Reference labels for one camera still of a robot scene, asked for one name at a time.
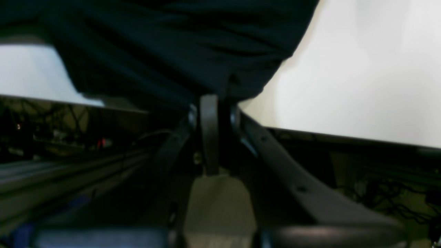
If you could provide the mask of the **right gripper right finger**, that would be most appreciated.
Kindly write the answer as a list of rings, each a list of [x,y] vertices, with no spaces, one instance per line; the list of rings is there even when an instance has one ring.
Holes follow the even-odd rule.
[[[274,136],[238,105],[229,122],[240,142],[274,173],[313,225],[264,229],[263,248],[406,248],[403,226],[393,218],[357,204],[305,170]]]

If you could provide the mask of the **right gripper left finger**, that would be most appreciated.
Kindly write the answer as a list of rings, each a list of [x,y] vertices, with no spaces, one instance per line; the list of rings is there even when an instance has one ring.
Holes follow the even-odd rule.
[[[135,226],[153,201],[181,150],[197,126],[197,107],[167,137],[152,159],[121,185],[92,202],[39,224],[32,248],[168,248],[174,234],[167,228]]]

